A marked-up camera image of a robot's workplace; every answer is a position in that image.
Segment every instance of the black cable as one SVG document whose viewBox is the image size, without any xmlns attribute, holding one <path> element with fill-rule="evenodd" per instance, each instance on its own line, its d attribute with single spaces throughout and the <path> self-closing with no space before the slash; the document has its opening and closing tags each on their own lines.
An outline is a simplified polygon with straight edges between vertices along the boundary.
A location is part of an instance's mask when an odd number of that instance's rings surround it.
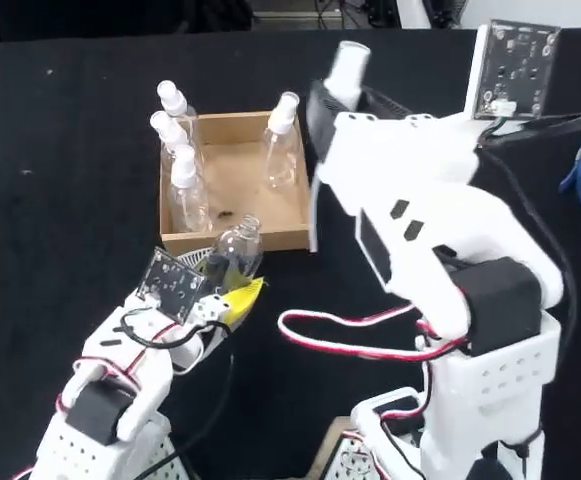
<svg viewBox="0 0 581 480">
<path fill-rule="evenodd" d="M 381 420 L 381 429 L 386 434 L 386 437 L 388 437 L 388 441 L 390 442 L 390 444 L 397 450 L 397 452 L 399 452 L 399 455 L 401 455 L 401 458 L 403 458 L 403 460 L 406 462 L 406 464 L 408 465 L 408 467 L 414 473 L 416 473 L 417 475 L 419 475 L 422 480 L 426 480 L 426 476 L 423 474 L 423 472 L 421 470 L 419 470 L 417 467 L 415 467 L 412 464 L 412 462 L 410 462 L 410 459 L 407 457 L 407 455 L 405 454 L 405 452 L 401 449 L 401 447 L 399 446 L 399 444 L 396 442 L 396 440 L 392 436 L 392 432 L 390 431 L 390 428 L 388 427 L 388 425 L 386 424 L 386 422 L 384 420 Z"/>
<path fill-rule="evenodd" d="M 581 113 L 575 113 L 572 115 L 547 115 L 523 123 L 521 125 L 521 130 L 519 131 L 507 133 L 505 135 L 490 135 L 489 138 L 487 138 L 487 143 L 481 141 L 479 143 L 484 147 L 499 147 L 510 142 L 516 143 L 523 140 L 535 140 L 538 138 L 554 138 L 580 131 Z"/>
<path fill-rule="evenodd" d="M 317 14 L 317 28 L 322 29 L 323 18 L 321 17 L 321 13 L 319 12 L 319 0 L 313 0 L 312 3 L 314 4 L 314 11 Z"/>
<path fill-rule="evenodd" d="M 528 216 L 534 221 L 535 225 L 539 228 L 539 231 L 545 238 L 545 240 L 552 248 L 553 253 L 557 256 L 558 264 L 561 269 L 561 273 L 563 275 L 563 283 L 565 286 L 565 290 L 568 292 L 568 322 L 563 326 L 563 333 L 561 335 L 561 347 L 560 347 L 560 354 L 559 359 L 557 362 L 558 366 L 561 366 L 563 363 L 563 358 L 566 350 L 572 343 L 572 338 L 574 336 L 574 331 L 577 326 L 578 322 L 578 293 L 577 293 L 577 285 L 574 278 L 574 270 L 572 268 L 572 264 L 570 263 L 570 259 L 568 258 L 567 253 L 565 252 L 563 246 L 559 243 L 557 238 L 554 236 L 548 225 L 545 223 L 539 212 L 537 211 L 536 207 L 532 203 L 532 201 L 528 198 L 528 196 L 524 193 L 523 187 L 519 183 L 516 175 L 512 172 L 510 167 L 506 165 L 506 163 L 501 160 L 497 155 L 490 152 L 488 149 L 484 148 L 484 145 L 487 145 L 489 136 L 491 136 L 498 128 L 500 128 L 505 123 L 505 119 L 498 120 L 493 123 L 493 125 L 486 129 L 484 133 L 479 137 L 479 143 L 475 147 L 475 153 L 479 157 L 479 160 L 487 160 L 488 163 L 494 165 L 499 170 L 503 172 L 508 183 L 512 187 L 513 191 L 521 201 L 521 205 Z"/>
<path fill-rule="evenodd" d="M 136 315 L 137 313 L 146 310 L 150 309 L 141 308 L 136 310 L 130 310 L 128 313 L 125 313 L 121 316 L 119 323 L 121 324 L 121 331 L 125 333 L 130 338 L 130 340 L 133 340 L 137 342 L 139 345 L 142 345 L 146 348 L 154 348 L 155 350 L 171 350 L 173 348 L 180 347 L 188 343 L 190 340 L 192 340 L 192 338 L 201 330 L 205 330 L 209 326 L 221 328 L 219 327 L 219 325 L 223 325 L 221 322 L 210 321 L 207 322 L 205 325 L 195 325 L 194 327 L 192 327 L 192 329 L 190 329 L 190 331 L 185 336 L 178 340 L 174 340 L 173 342 L 154 342 L 152 340 L 146 340 L 145 338 L 142 338 L 136 333 L 134 333 L 134 329 L 130 325 L 128 325 L 128 322 L 126 321 L 126 317 L 130 315 Z"/>
<path fill-rule="evenodd" d="M 429 345 L 429 340 L 426 337 L 426 344 Z M 454 352 L 456 349 L 459 348 L 459 345 L 446 350 L 445 352 L 442 352 L 440 355 L 438 355 L 437 357 L 435 357 L 433 360 L 436 360 L 437 358 L 441 358 L 445 355 L 448 355 L 451 352 Z M 428 408 L 428 406 L 430 405 L 430 400 L 432 399 L 432 375 L 433 375 L 433 370 L 432 370 L 432 365 L 430 364 L 429 361 L 426 361 L 426 369 L 428 370 L 428 385 L 426 385 L 426 398 L 423 401 L 423 405 L 421 406 L 421 413 L 420 415 L 423 415 L 423 412 L 426 411 L 426 409 Z M 399 444 L 395 441 L 395 439 L 392 436 L 392 432 L 390 431 L 390 427 L 388 427 L 388 424 L 386 423 L 385 420 L 381 420 L 381 429 L 383 430 L 383 432 L 386 434 L 386 437 L 388 437 L 388 441 L 390 442 L 390 444 L 399 452 L 399 455 L 401 455 L 401 457 L 403 458 L 403 460 L 406 462 L 406 464 L 408 465 L 408 467 L 415 472 L 417 475 L 419 475 L 421 477 L 422 480 L 426 480 L 426 476 L 423 474 L 423 472 L 418 469 L 417 467 L 415 467 L 410 460 L 408 459 L 408 457 L 406 456 L 405 452 L 403 451 L 403 449 L 399 446 Z"/>
<path fill-rule="evenodd" d="M 341 14 L 341 30 L 346 29 L 346 17 L 344 15 L 345 12 L 345 2 L 343 0 L 339 0 L 339 13 Z"/>
<path fill-rule="evenodd" d="M 214 323 L 215 323 L 215 325 L 214 325 L 215 328 L 220 328 L 226 333 L 226 335 L 227 335 L 226 342 L 231 342 L 232 341 L 232 339 L 231 339 L 232 331 L 230 330 L 230 327 L 228 327 L 225 323 L 220 323 L 220 322 L 214 322 Z M 228 373 L 226 375 L 226 380 L 224 383 L 223 390 L 221 391 L 221 397 L 219 397 L 219 401 L 217 402 L 217 405 L 215 406 L 214 410 L 212 411 L 212 414 L 210 415 L 210 417 L 206 421 L 203 428 L 201 428 L 195 435 L 193 435 L 181 447 L 176 448 L 170 455 L 167 455 L 166 457 L 162 458 L 157 463 L 155 463 L 154 465 L 150 466 L 149 468 L 144 470 L 142 473 L 140 473 L 137 477 L 134 478 L 134 480 L 144 480 L 144 479 L 148 478 L 150 475 L 155 473 L 160 468 L 168 465 L 170 462 L 175 460 L 177 457 L 186 453 L 199 440 L 201 440 L 203 437 L 205 437 L 212 430 L 212 428 L 214 428 L 215 424 L 219 420 L 219 417 L 223 413 L 225 406 L 228 403 L 228 398 L 230 396 L 230 389 L 232 387 L 232 382 L 233 382 L 233 377 L 234 377 L 234 363 L 235 363 L 234 362 L 234 352 L 231 351 L 230 352 L 230 364 L 228 365 Z"/>
<path fill-rule="evenodd" d="M 342 15 L 347 15 L 348 18 L 352 21 L 352 23 L 354 24 L 355 27 L 357 28 L 361 28 L 361 25 L 359 24 L 359 22 L 357 22 L 357 19 L 354 18 L 352 16 L 352 14 L 348 11 L 348 3 L 346 2 L 341 2 L 341 14 Z"/>
</svg>

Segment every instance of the small hole pattern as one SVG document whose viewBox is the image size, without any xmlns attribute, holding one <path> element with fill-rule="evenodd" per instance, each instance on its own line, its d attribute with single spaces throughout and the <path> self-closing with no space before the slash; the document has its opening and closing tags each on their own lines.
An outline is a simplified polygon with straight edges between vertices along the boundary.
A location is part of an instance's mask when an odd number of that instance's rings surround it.
<svg viewBox="0 0 581 480">
<path fill-rule="evenodd" d="M 153 425 L 151 434 L 159 435 L 159 428 L 154 424 L 151 425 Z M 167 437 L 161 438 L 163 441 L 156 445 L 150 461 L 146 461 L 141 470 L 174 451 L 170 440 Z M 56 475 L 79 480 L 113 478 L 114 471 L 119 472 L 119 468 L 127 465 L 127 462 L 123 460 L 126 448 L 120 447 L 122 447 L 120 444 L 103 447 L 67 425 L 60 416 L 54 416 L 40 445 L 41 454 L 35 467 L 39 469 L 40 476 L 36 478 L 50 478 L 50 476 L 55 478 Z M 148 478 L 151 480 L 189 480 L 178 458 Z"/>
<path fill-rule="evenodd" d="M 541 334 L 453 363 L 452 382 L 462 385 L 465 396 L 479 405 L 549 383 L 556 368 L 559 332 L 558 322 L 544 312 Z"/>
<path fill-rule="evenodd" d="M 324 480 L 381 480 L 370 451 L 359 441 L 343 438 L 331 457 Z"/>
<path fill-rule="evenodd" d="M 152 458 L 150 458 L 149 465 L 154 465 L 165 456 L 170 455 L 173 451 L 174 448 L 172 447 L 172 443 L 170 443 L 170 440 L 166 438 L 163 443 L 158 446 L 157 451 Z M 168 465 L 164 465 L 148 478 L 150 480 L 189 480 L 179 459 L 170 462 Z"/>
</svg>

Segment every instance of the circuit board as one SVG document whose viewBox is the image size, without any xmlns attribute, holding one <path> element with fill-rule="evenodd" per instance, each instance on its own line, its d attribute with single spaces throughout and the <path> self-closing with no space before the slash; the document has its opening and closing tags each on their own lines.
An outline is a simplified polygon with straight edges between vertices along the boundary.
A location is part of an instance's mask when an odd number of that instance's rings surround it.
<svg viewBox="0 0 581 480">
<path fill-rule="evenodd" d="M 542 115 L 560 29 L 493 20 L 488 29 L 475 119 L 492 119 L 492 102 L 516 102 L 513 120 Z"/>
<path fill-rule="evenodd" d="M 137 288 L 137 296 L 174 321 L 185 323 L 202 296 L 204 283 L 203 275 L 156 248 Z"/>
</svg>

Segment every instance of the yellow object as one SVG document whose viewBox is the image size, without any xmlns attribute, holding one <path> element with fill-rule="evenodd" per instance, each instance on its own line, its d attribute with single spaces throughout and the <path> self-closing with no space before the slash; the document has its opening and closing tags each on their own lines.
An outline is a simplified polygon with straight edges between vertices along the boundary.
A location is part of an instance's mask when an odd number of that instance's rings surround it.
<svg viewBox="0 0 581 480">
<path fill-rule="evenodd" d="M 236 326 L 235 324 L 250 312 L 262 287 L 263 277 L 259 277 L 255 278 L 250 285 L 228 292 L 223 296 L 223 299 L 230 304 L 230 312 L 225 317 L 226 325 Z"/>
</svg>

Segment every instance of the red and white cable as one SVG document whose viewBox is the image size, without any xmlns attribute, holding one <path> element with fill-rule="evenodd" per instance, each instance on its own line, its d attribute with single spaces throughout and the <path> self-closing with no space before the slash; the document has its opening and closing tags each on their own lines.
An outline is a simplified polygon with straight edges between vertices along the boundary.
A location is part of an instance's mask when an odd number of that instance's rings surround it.
<svg viewBox="0 0 581 480">
<path fill-rule="evenodd" d="M 357 356 L 362 358 L 370 358 L 377 360 L 399 360 L 404 362 L 425 362 L 434 360 L 441 355 L 444 355 L 449 350 L 465 343 L 465 338 L 458 338 L 451 340 L 440 347 L 427 349 L 424 351 L 413 350 L 397 350 L 391 348 L 368 347 L 363 345 L 350 345 L 347 343 L 329 342 L 325 340 L 316 340 L 314 338 L 306 337 L 293 330 L 291 330 L 286 322 L 291 319 L 302 320 L 330 320 L 340 325 L 347 327 L 366 327 L 376 325 L 390 318 L 402 315 L 413 310 L 413 305 L 407 305 L 399 309 L 388 310 L 378 315 L 371 317 L 360 318 L 356 320 L 344 319 L 325 312 L 313 312 L 310 310 L 287 310 L 283 312 L 277 320 L 279 331 L 291 342 L 297 343 L 303 347 L 311 350 L 317 350 L 326 353 L 334 353 L 338 355 Z"/>
</svg>

